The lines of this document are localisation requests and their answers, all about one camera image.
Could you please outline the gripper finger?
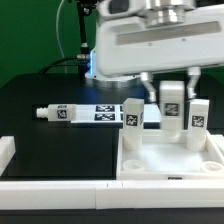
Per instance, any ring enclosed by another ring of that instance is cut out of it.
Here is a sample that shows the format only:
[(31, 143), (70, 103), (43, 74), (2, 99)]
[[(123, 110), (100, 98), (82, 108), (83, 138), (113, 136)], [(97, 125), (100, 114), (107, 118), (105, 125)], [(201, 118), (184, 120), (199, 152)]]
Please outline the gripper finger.
[(146, 90), (149, 93), (149, 101), (151, 103), (156, 102), (156, 90), (152, 84), (153, 77), (150, 72), (141, 72), (140, 73), (140, 78), (143, 86), (146, 88)]
[(190, 78), (187, 84), (187, 93), (189, 99), (194, 99), (196, 97), (195, 87), (201, 76), (201, 68), (198, 66), (189, 67), (187, 69), (188, 77)]

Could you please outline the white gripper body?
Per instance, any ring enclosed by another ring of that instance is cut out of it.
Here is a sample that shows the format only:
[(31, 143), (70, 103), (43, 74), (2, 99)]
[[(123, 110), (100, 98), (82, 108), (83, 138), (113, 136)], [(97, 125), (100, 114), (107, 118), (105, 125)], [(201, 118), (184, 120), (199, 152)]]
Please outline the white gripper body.
[(104, 77), (224, 65), (224, 2), (102, 0), (97, 14), (95, 66)]

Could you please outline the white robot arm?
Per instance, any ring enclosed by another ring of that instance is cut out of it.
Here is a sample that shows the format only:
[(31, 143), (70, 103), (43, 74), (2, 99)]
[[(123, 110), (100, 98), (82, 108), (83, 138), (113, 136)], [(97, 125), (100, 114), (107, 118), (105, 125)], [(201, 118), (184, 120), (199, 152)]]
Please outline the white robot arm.
[(224, 66), (224, 2), (198, 7), (195, 0), (102, 0), (96, 9), (88, 76), (123, 81), (138, 75), (154, 102), (154, 74), (187, 71), (193, 99), (201, 70)]

